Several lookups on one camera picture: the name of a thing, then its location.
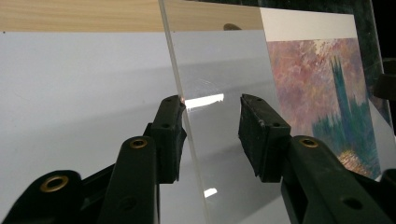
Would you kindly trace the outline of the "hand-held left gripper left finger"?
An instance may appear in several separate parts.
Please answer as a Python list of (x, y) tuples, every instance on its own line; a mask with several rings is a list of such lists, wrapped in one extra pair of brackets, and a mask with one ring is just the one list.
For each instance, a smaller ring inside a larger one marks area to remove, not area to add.
[(160, 184), (173, 184), (179, 180), (181, 155), (187, 137), (182, 126), (185, 108), (178, 95), (163, 99), (154, 121), (144, 131), (144, 135), (151, 137), (156, 144)]

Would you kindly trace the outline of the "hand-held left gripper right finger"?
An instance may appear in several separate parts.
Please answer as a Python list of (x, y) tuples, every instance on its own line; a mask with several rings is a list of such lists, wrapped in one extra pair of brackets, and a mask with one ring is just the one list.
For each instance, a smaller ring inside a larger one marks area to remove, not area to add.
[(290, 126), (260, 97), (243, 93), (240, 103), (238, 137), (254, 174), (263, 183), (277, 183)]

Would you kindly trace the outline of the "colourful painting print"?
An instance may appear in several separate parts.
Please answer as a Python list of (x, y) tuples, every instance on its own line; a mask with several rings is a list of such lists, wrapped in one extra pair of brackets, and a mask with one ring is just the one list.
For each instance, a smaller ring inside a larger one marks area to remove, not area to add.
[(381, 168), (354, 17), (261, 9), (282, 118), (294, 135), (323, 141), (345, 167)]

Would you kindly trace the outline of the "clear acrylic photo frame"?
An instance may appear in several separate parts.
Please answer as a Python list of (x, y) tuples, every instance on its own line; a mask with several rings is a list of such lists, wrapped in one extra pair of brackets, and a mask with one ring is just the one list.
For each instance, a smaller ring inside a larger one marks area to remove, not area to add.
[(205, 224), (396, 224), (372, 0), (159, 0)]

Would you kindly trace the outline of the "wooden table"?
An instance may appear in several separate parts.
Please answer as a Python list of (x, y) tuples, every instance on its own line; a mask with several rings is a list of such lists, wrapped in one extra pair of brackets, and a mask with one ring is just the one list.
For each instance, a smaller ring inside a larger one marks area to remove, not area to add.
[(185, 0), (0, 0), (0, 32), (260, 30), (257, 7)]

